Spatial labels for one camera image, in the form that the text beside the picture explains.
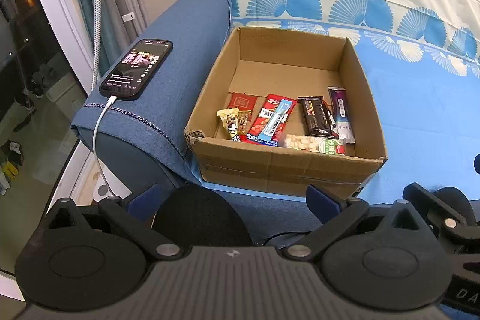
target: metal screw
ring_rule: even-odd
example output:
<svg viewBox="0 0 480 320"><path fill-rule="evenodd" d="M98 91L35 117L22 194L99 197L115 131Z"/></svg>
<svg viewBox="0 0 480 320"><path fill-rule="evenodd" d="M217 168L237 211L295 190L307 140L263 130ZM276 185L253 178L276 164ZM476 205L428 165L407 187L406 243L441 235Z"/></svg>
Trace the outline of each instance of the metal screw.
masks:
<svg viewBox="0 0 480 320"><path fill-rule="evenodd" d="M457 222L454 219L446 219L444 222L449 228L455 228L457 226Z"/></svg>
<svg viewBox="0 0 480 320"><path fill-rule="evenodd" d="M311 254L311 249L302 244L295 244L288 248L288 253L296 258L304 258Z"/></svg>
<svg viewBox="0 0 480 320"><path fill-rule="evenodd" d="M163 256L174 256L180 252L180 247L173 243L160 244L157 253Z"/></svg>

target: phone screen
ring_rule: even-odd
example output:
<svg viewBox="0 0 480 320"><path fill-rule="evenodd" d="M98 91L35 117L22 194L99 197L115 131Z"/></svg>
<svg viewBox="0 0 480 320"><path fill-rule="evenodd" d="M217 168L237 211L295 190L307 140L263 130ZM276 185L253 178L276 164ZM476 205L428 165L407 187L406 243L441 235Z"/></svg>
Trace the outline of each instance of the phone screen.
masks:
<svg viewBox="0 0 480 320"><path fill-rule="evenodd" d="M102 82L100 92L104 91L106 95L117 94L119 98L136 95L171 48L170 41L139 41Z"/></svg>

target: black cable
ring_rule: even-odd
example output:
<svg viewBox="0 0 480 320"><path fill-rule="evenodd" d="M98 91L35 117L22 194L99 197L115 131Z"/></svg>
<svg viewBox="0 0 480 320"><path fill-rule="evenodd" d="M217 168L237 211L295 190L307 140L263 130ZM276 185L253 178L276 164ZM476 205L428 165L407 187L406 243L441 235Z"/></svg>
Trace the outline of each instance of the black cable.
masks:
<svg viewBox="0 0 480 320"><path fill-rule="evenodd" d="M263 243L263 245L265 246L270 240L272 239L275 239L279 236L283 236L283 235L308 235L311 231L290 231L290 232L282 232L282 233L279 233L279 234L276 234L276 235L273 235L273 236L270 236L267 240L265 240L265 242Z"/></svg>

